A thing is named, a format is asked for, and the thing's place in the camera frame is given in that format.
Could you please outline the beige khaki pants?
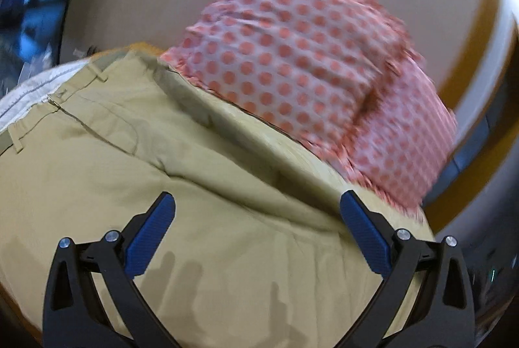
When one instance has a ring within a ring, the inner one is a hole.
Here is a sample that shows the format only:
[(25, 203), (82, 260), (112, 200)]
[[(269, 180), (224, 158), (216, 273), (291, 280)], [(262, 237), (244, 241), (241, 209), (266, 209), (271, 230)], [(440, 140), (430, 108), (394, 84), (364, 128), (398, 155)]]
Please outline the beige khaki pants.
[(96, 241), (170, 193), (136, 284), (185, 347), (331, 347), (380, 282), (350, 188), (267, 124), (133, 51), (90, 62), (1, 132), (1, 296), (32, 341), (58, 241)]

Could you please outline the right pink polka dot pillow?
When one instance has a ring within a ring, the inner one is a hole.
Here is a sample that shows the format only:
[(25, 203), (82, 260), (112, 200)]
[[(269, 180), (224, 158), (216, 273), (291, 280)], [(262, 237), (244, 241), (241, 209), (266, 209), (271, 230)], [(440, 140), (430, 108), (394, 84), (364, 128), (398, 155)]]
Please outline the right pink polka dot pillow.
[(389, 205), (420, 220), (423, 199), (454, 148), (457, 122), (410, 55), (374, 90), (327, 162), (346, 181), (371, 190)]

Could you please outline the pink polka dot pillow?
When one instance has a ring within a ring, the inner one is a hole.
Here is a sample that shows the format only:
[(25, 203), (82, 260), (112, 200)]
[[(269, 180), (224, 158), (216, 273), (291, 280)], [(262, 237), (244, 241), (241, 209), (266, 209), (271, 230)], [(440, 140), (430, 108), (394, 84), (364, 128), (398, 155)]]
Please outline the pink polka dot pillow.
[(413, 46), (377, 0), (215, 0), (163, 60), (326, 161)]
[(327, 162), (346, 181), (371, 190), (389, 205), (420, 220), (423, 199), (454, 148), (457, 122), (410, 55), (374, 90)]

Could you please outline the wooden framed glass door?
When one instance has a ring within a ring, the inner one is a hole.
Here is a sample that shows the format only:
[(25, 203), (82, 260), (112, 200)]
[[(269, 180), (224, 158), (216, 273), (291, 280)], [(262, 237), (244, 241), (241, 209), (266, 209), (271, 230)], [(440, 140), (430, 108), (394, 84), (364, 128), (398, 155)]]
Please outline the wooden framed glass door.
[(488, 232), (518, 190), (518, 0), (497, 0), (478, 69), (457, 103), (450, 183), (426, 206), (435, 236), (461, 244)]

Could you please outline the left pink polka dot pillow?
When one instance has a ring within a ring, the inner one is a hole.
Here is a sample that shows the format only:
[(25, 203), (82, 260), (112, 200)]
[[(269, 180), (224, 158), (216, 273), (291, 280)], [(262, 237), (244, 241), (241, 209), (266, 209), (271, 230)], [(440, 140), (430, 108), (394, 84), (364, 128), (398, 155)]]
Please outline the left pink polka dot pillow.
[(215, 0), (163, 60), (326, 161), (413, 46), (377, 0)]

